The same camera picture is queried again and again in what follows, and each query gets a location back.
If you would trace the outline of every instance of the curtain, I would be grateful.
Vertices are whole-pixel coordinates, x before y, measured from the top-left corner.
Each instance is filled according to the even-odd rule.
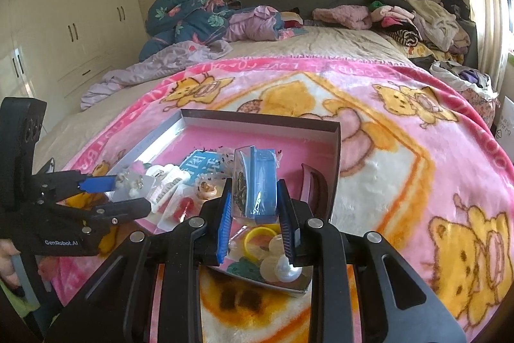
[[[492,87],[502,87],[507,66],[510,16],[507,0],[469,0],[476,23],[479,70],[491,77]]]

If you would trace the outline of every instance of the window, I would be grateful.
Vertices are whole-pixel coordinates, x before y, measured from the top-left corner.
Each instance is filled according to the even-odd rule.
[[[510,15],[509,51],[514,54],[514,0],[507,0]]]

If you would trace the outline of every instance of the pillow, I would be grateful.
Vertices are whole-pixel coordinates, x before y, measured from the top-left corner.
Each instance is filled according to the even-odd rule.
[[[292,21],[284,21],[284,28],[303,28],[303,25],[300,24],[298,21],[292,20]]]
[[[300,25],[303,25],[302,17],[295,12],[281,12],[280,17],[282,21],[297,21]]]

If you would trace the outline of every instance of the white pearl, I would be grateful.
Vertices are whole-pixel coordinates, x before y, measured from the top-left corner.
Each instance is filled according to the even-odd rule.
[[[276,235],[269,241],[268,249],[269,252],[275,256],[281,256],[285,253],[281,234]]]
[[[286,283],[295,281],[301,273],[302,268],[290,265],[286,255],[279,257],[275,267],[275,275],[279,278],[279,281]]]
[[[277,266],[278,257],[268,256],[266,257],[262,263],[259,271],[261,272],[261,276],[266,282],[278,282],[279,278],[275,275],[275,268]]]

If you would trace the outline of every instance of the white wardrobe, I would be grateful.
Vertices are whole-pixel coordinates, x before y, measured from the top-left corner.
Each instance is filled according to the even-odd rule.
[[[107,71],[136,63],[146,40],[138,0],[0,0],[0,100],[46,101],[48,132]]]

